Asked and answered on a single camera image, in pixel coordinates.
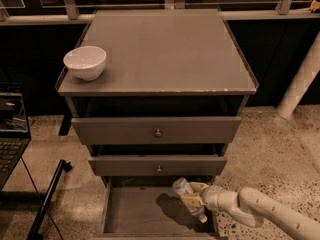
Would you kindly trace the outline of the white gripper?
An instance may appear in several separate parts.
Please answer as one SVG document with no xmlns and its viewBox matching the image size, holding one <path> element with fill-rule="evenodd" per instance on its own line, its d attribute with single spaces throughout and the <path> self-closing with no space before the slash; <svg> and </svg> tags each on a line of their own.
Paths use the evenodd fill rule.
<svg viewBox="0 0 320 240">
<path fill-rule="evenodd" d="M 208 185 L 202 182 L 190 182 L 189 185 L 194 192 L 202 193 L 202 199 L 198 195 L 184 195 L 182 202 L 191 214 L 200 214 L 205 207 L 212 212 L 219 212 L 218 198 L 222 188 L 216 185 Z"/>
</svg>

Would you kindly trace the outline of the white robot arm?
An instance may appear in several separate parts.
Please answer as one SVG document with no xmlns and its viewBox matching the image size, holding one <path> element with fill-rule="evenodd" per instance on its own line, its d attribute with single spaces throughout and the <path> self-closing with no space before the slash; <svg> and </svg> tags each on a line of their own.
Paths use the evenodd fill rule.
<svg viewBox="0 0 320 240">
<path fill-rule="evenodd" d="M 320 240 L 319 222 L 254 188 L 245 187 L 234 192 L 217 185 L 190 182 L 183 185 L 182 191 L 182 201 L 192 208 L 226 212 L 249 227 L 261 227 L 267 219 L 294 240 Z"/>
</svg>

